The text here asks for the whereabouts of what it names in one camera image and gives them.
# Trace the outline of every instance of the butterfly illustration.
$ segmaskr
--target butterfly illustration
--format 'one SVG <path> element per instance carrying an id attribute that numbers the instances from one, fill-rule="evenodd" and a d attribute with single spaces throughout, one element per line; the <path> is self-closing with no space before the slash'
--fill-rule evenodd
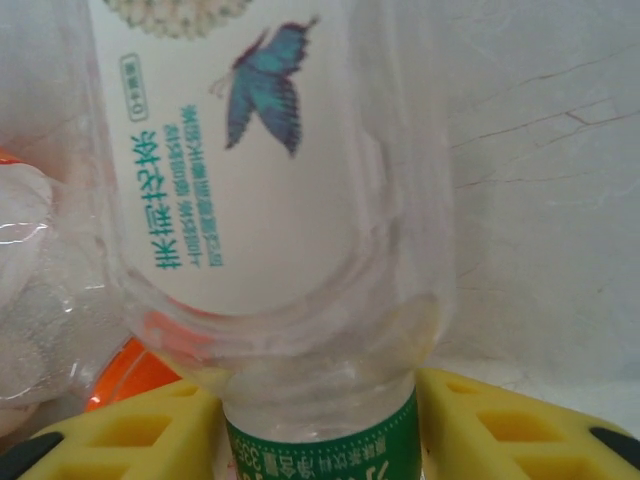
<path id="1" fill-rule="evenodd" d="M 273 39 L 263 45 L 268 31 L 240 56 L 231 73 L 214 83 L 210 92 L 231 80 L 227 114 L 227 149 L 235 147 L 247 130 L 254 112 L 289 155 L 295 157 L 302 140 L 298 94 L 291 76 L 301 68 L 309 43 L 307 33 L 318 23 L 314 17 L 306 25 L 286 23 Z"/>

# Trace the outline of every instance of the white background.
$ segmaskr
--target white background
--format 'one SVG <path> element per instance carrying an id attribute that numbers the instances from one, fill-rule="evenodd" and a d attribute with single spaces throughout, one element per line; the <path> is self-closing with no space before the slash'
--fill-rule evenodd
<path id="1" fill-rule="evenodd" d="M 460 305 L 434 361 L 640 435 L 640 2 L 443 3 Z M 0 6 L 0 143 L 77 181 L 51 4 Z"/>

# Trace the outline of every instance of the white wall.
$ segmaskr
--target white wall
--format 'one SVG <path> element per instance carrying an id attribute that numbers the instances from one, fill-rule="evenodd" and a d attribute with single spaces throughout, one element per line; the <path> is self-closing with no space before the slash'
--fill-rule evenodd
<path id="1" fill-rule="evenodd" d="M 446 9 L 459 316 L 438 363 L 640 432 L 640 2 Z"/>

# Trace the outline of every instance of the clear plastic wrap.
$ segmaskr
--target clear plastic wrap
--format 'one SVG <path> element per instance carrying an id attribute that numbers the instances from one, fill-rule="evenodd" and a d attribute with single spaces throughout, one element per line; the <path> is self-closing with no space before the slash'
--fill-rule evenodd
<path id="1" fill-rule="evenodd" d="M 87 202 L 57 210 L 59 198 L 90 194 L 2 151 L 0 174 L 0 410 L 32 411 L 69 391 L 86 397 L 127 332 L 104 288 Z"/>

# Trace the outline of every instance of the upside-down water bottle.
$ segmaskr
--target upside-down water bottle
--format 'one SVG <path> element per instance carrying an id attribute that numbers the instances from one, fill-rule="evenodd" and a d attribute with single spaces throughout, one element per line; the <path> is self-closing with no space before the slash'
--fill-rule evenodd
<path id="1" fill-rule="evenodd" d="M 413 370 L 453 290 L 430 2 L 105 3 L 128 324 L 221 396 L 239 479 L 417 480 Z"/>

